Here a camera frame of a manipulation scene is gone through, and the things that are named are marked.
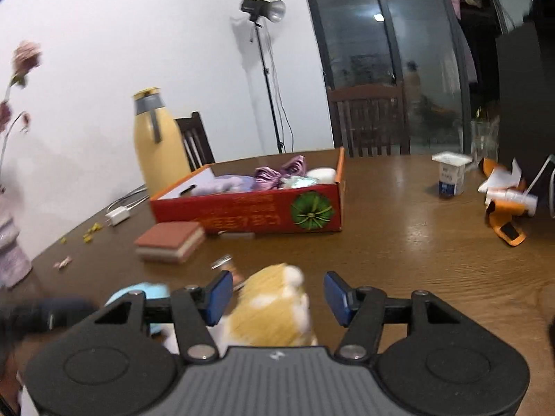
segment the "orange and white plush toy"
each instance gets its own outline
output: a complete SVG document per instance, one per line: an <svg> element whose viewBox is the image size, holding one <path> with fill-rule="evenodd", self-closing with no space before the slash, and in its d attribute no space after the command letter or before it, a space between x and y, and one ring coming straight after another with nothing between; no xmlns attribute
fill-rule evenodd
<svg viewBox="0 0 555 416"><path fill-rule="evenodd" d="M298 267L268 266L245 281L234 310L209 327L220 355L229 346L291 347L317 343L313 334L309 298ZM166 325L164 345L178 353L173 326Z"/></svg>

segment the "glass door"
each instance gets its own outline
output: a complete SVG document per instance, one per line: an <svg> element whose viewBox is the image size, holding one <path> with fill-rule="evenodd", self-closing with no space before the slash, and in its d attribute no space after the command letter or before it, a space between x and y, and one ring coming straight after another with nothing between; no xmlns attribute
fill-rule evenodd
<svg viewBox="0 0 555 416"><path fill-rule="evenodd" d="M466 66L447 3L309 0L328 90L401 86L412 153L463 146Z"/></svg>

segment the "power adapter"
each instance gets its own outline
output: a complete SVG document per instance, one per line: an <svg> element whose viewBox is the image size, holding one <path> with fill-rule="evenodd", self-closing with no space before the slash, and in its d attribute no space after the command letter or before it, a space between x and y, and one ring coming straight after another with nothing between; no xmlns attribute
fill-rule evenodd
<svg viewBox="0 0 555 416"><path fill-rule="evenodd" d="M130 215L127 206L118 206L116 209L106 214L106 221L109 225L115 226L128 219Z"/></svg>

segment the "chair backrest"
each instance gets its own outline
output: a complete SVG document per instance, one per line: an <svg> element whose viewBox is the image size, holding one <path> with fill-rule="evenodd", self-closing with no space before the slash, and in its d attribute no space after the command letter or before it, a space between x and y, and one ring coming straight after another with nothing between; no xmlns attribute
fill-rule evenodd
<svg viewBox="0 0 555 416"><path fill-rule="evenodd" d="M200 114L195 111L191 117L185 119L176 119L183 137L183 146L187 153L187 159L191 170L196 170L205 164L214 162L214 155L204 131L203 121Z"/></svg>
<svg viewBox="0 0 555 416"><path fill-rule="evenodd" d="M364 84L328 90L331 127L336 147L345 147L350 157L410 154L409 124L404 105L403 84Z"/></svg>

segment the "thermos lid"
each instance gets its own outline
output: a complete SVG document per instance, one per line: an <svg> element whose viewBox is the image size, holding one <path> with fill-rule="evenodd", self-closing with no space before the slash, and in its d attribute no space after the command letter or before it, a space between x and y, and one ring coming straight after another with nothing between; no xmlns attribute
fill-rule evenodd
<svg viewBox="0 0 555 416"><path fill-rule="evenodd" d="M160 94L160 89L158 87L148 87L133 95L133 99L138 100L143 97L148 97L149 95L152 95L152 94Z"/></svg>

